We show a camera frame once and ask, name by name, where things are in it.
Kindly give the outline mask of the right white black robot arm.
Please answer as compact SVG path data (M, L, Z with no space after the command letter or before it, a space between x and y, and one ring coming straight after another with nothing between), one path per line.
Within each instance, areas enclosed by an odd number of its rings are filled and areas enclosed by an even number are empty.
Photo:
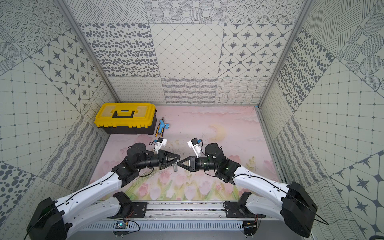
M204 152L199 144L190 145L195 155L178 162L189 172L209 171L224 183L247 189L238 201L243 215L265 215L283 221L301 237L308 238L318 207L299 183L279 183L248 170L227 158L218 144L208 144Z

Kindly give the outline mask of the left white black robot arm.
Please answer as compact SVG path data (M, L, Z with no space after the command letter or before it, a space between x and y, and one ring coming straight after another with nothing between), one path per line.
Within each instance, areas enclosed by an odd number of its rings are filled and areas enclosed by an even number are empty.
M135 206L120 189L138 178L141 169L163 170L179 159L178 154L165 150L154 153L143 143L133 144L122 162L93 184L57 200L41 201L27 226L26 237L65 240L101 219L131 217Z

